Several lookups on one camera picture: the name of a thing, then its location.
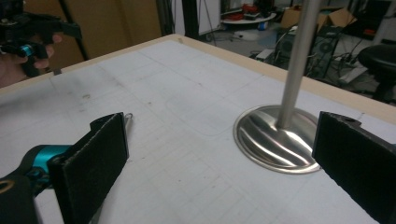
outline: black chair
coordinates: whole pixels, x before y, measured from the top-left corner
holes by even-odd
[[[392,102],[392,90],[396,84],[396,45],[368,47],[359,53],[358,60],[379,82],[373,99],[387,104]]]

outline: human hand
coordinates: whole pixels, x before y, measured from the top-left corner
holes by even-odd
[[[62,42],[60,35],[52,37],[54,43]],[[47,54],[50,57],[55,53],[52,45],[46,46]],[[27,57],[21,58],[14,54],[0,55],[0,88],[12,85],[28,78],[24,74],[21,64],[27,62]],[[50,65],[49,59],[36,59],[34,67],[37,69],[46,68]]]

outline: round metal base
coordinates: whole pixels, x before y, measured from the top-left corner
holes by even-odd
[[[276,127],[280,105],[259,106],[243,113],[233,126],[242,152],[267,169],[287,174],[307,174],[320,169],[311,157],[318,119],[294,109],[288,129]]]

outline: gray floor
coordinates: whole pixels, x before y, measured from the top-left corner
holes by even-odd
[[[209,44],[215,45],[222,49],[238,53],[240,55],[250,57],[253,54],[262,52],[265,49],[273,49],[276,45],[276,34],[279,29],[279,24],[271,22],[265,31],[259,31],[254,27],[235,27],[229,30],[218,30],[213,35],[208,35],[212,41]],[[334,55],[342,55],[347,52],[352,52],[356,56],[362,49],[371,46],[372,41],[361,39],[351,35],[341,35],[338,45],[335,49]],[[366,92],[374,91],[377,82],[371,75],[364,72],[360,76],[352,79],[351,81],[345,82],[340,77],[352,77],[351,72],[357,72],[359,69],[356,67],[363,68],[358,63],[342,64],[338,66],[339,62],[333,61],[327,72],[324,81],[330,85],[337,86],[347,91],[354,91],[364,96],[370,97]]]

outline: chair seat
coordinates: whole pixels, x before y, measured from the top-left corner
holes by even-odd
[[[359,62],[380,72],[381,77],[396,79],[396,45],[375,45],[363,49],[358,55]]]

